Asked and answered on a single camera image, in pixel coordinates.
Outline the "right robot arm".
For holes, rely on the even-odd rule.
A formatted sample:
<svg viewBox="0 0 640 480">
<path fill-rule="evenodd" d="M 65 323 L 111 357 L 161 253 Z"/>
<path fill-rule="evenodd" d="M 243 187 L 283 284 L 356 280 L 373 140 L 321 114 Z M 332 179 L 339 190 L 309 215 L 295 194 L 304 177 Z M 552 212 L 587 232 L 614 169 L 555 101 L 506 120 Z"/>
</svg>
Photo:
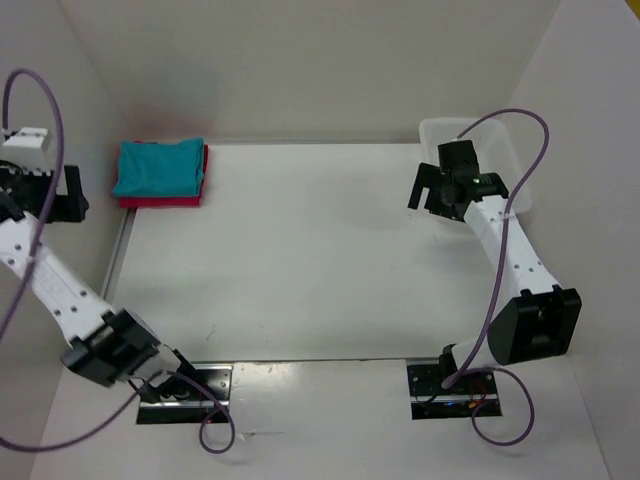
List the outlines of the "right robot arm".
<svg viewBox="0 0 640 480">
<path fill-rule="evenodd" d="M 418 167 L 409 208 L 424 207 L 466 224 L 495 269 L 478 337 L 446 346 L 439 357 L 438 380 L 450 393 L 470 385 L 473 371 L 562 356 L 575 331 L 582 299 L 544 266 L 512 203 L 496 173 L 427 163 Z"/>
</svg>

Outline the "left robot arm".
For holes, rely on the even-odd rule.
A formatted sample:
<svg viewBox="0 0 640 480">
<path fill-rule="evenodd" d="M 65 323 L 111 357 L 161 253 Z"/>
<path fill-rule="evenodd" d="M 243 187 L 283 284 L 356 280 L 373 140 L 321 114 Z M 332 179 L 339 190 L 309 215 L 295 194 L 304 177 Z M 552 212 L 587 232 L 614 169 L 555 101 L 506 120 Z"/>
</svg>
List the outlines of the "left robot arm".
<svg viewBox="0 0 640 480">
<path fill-rule="evenodd" d="M 1 163 L 1 261 L 26 282 L 58 324 L 68 349 L 63 365 L 97 385 L 142 380 L 148 403 L 185 400 L 199 375 L 137 316 L 115 310 L 36 239 L 53 173 Z"/>
</svg>

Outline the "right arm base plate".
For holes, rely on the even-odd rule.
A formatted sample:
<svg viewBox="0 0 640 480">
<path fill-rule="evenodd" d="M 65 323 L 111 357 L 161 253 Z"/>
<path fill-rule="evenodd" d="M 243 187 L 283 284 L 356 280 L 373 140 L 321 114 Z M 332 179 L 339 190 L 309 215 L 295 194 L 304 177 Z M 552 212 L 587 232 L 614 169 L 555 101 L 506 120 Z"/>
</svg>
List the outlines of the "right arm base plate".
<svg viewBox="0 0 640 480">
<path fill-rule="evenodd" d="M 498 390 L 492 374 L 464 376 L 448 390 L 442 388 L 444 376 L 434 359 L 406 364 L 409 400 L 413 420 L 471 418 L 502 415 Z"/>
</svg>

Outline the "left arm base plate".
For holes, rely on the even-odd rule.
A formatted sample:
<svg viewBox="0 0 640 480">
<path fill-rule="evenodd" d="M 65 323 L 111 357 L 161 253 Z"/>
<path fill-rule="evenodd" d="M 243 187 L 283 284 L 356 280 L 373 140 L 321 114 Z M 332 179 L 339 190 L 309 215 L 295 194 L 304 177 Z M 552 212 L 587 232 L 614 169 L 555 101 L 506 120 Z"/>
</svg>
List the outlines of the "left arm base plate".
<svg viewBox="0 0 640 480">
<path fill-rule="evenodd" d="M 229 409 L 232 364 L 196 362 L 193 364 L 196 381 L 211 393 L 226 409 Z M 140 401 L 137 409 L 137 425 L 228 424 L 228 418 L 199 390 L 174 379 L 178 396 L 161 396 L 155 403 Z"/>
</svg>

